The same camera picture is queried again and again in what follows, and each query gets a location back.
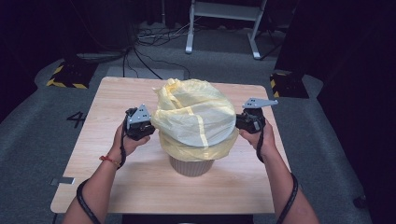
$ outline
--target wooden table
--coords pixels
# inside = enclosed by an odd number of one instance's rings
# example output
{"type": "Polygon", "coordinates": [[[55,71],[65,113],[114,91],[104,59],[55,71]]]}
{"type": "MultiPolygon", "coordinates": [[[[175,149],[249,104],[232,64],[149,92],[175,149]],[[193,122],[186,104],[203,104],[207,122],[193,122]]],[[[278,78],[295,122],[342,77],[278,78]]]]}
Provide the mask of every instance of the wooden table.
{"type": "MultiPolygon", "coordinates": [[[[78,185],[98,167],[99,157],[109,151],[125,110],[145,104],[157,108],[159,89],[165,80],[105,77],[93,99],[64,176],[73,185],[60,184],[51,204],[54,213],[65,213],[78,185]]],[[[233,103],[236,113],[249,97],[268,99],[265,88],[253,85],[212,83],[233,103]]],[[[276,145],[289,166],[270,106],[264,116],[274,126],[276,145]]],[[[177,173],[161,149],[158,131],[139,147],[117,171],[109,213],[121,214],[262,214],[274,213],[264,165],[252,146],[238,136],[230,155],[214,162],[204,175],[187,177],[177,173]]]]}

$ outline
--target wrist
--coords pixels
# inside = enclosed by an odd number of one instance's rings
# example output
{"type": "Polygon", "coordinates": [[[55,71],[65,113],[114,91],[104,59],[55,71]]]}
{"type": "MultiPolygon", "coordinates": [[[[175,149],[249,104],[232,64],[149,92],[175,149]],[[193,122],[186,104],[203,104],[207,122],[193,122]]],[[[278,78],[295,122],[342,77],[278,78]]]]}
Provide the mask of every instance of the wrist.
{"type": "Polygon", "coordinates": [[[99,160],[101,160],[101,161],[110,161],[111,163],[113,163],[114,165],[116,165],[117,166],[117,169],[120,169],[120,163],[118,162],[118,161],[114,161],[114,160],[112,160],[111,158],[109,158],[108,157],[108,154],[107,154],[107,156],[101,156],[101,157],[99,157],[99,160]]]}
{"type": "Polygon", "coordinates": [[[107,156],[113,161],[121,162],[122,159],[121,150],[119,148],[111,148],[108,151],[107,156]]]}
{"type": "Polygon", "coordinates": [[[275,146],[262,146],[261,155],[264,161],[268,161],[277,158],[279,152],[275,146]]]}

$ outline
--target dark background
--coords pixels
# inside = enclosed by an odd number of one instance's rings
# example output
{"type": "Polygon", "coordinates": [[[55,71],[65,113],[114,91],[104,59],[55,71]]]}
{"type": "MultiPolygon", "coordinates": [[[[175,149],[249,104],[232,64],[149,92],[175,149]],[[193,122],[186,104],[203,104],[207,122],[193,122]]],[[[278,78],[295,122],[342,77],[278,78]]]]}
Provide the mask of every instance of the dark background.
{"type": "MultiPolygon", "coordinates": [[[[122,49],[133,41],[125,38],[133,33],[131,21],[162,21],[161,0],[72,2],[73,7],[69,1],[1,2],[0,120],[36,90],[35,75],[47,64],[75,60],[78,52],[122,49]],[[129,7],[131,14],[113,13],[120,6],[129,7]],[[81,20],[104,46],[92,40],[81,20]]],[[[258,2],[234,1],[248,6],[258,2]]],[[[169,28],[188,22],[179,12],[189,8],[189,1],[166,0],[165,5],[169,28]]],[[[318,100],[363,185],[374,223],[391,218],[396,199],[394,11],[395,1],[301,0],[275,67],[323,81],[318,100]]],[[[246,25],[202,22],[213,28],[246,25]]]]}

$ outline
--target person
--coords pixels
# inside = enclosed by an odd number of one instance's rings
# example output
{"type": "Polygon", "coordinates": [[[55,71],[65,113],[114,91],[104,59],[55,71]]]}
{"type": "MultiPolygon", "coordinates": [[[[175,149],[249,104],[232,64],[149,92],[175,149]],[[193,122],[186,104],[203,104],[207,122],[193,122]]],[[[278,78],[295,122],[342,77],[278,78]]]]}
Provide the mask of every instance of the person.
{"type": "MultiPolygon", "coordinates": [[[[289,200],[290,192],[293,188],[293,179],[289,169],[277,151],[272,125],[268,120],[266,120],[265,123],[261,155],[270,181],[275,214],[276,217],[279,217],[285,204],[289,200]]],[[[257,149],[260,133],[251,134],[245,130],[239,130],[239,134],[257,149]]],[[[89,205],[91,211],[96,215],[100,223],[105,223],[110,191],[118,169],[117,161],[121,161],[121,137],[122,124],[118,127],[114,136],[113,145],[107,154],[107,156],[115,162],[103,160],[82,190],[84,201],[89,205]]],[[[123,144],[126,156],[131,155],[137,147],[146,144],[148,141],[149,136],[138,141],[124,136],[123,144]]],[[[89,216],[81,208],[77,198],[74,198],[70,203],[64,215],[63,223],[91,223],[89,216]]],[[[300,189],[298,189],[294,203],[283,223],[319,223],[314,209],[300,189]]]]}

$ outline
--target red bracelet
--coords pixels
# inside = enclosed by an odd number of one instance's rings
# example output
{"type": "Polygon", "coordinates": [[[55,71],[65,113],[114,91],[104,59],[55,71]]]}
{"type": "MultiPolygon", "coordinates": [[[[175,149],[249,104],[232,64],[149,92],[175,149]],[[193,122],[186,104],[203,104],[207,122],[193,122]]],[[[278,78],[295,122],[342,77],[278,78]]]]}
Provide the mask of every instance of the red bracelet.
{"type": "Polygon", "coordinates": [[[120,168],[120,167],[121,167],[121,165],[120,165],[119,162],[111,160],[108,156],[101,156],[101,157],[99,158],[99,160],[101,160],[101,161],[111,161],[111,162],[113,162],[114,164],[116,164],[117,168],[120,168]]]}

